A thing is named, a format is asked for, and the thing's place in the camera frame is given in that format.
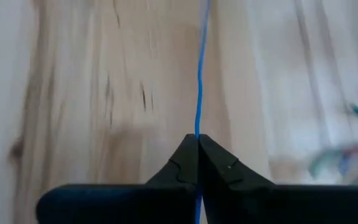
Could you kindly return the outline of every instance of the blue wire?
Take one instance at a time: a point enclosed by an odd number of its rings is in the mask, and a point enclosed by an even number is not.
[[[209,19],[209,0],[206,0],[206,10],[205,18],[203,23],[203,30],[200,43],[200,54],[198,57],[198,69],[197,69],[197,80],[198,80],[198,98],[197,98],[197,110],[196,110],[196,119],[195,119],[195,134],[196,138],[200,138],[200,122],[201,122],[201,110],[203,107],[203,67],[204,67],[204,55],[206,48],[206,37],[208,33],[208,19]],[[200,189],[197,190],[197,199],[196,199],[196,224],[200,224],[201,218],[201,201],[203,199],[203,194]]]
[[[201,37],[200,55],[198,57],[198,69],[197,69],[198,98],[197,98],[197,110],[196,110],[196,119],[195,119],[195,134],[197,139],[200,137],[201,110],[203,107],[203,67],[204,67],[204,55],[205,55],[205,48],[206,48],[206,37],[208,32],[208,17],[209,17],[209,0],[207,0],[206,3],[203,33]]]

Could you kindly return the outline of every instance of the wood grain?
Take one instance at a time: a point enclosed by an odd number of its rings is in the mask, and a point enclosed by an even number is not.
[[[193,132],[198,1],[0,0],[0,223],[66,183],[140,183]],[[358,141],[358,1],[213,0],[202,133],[266,178]]]

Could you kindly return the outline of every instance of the wooden surface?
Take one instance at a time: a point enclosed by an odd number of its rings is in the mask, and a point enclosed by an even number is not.
[[[58,185],[166,163],[193,132],[198,10],[0,0],[0,223],[35,223]],[[212,1],[204,80],[202,133],[267,178],[314,182],[315,153],[358,140],[358,1]]]

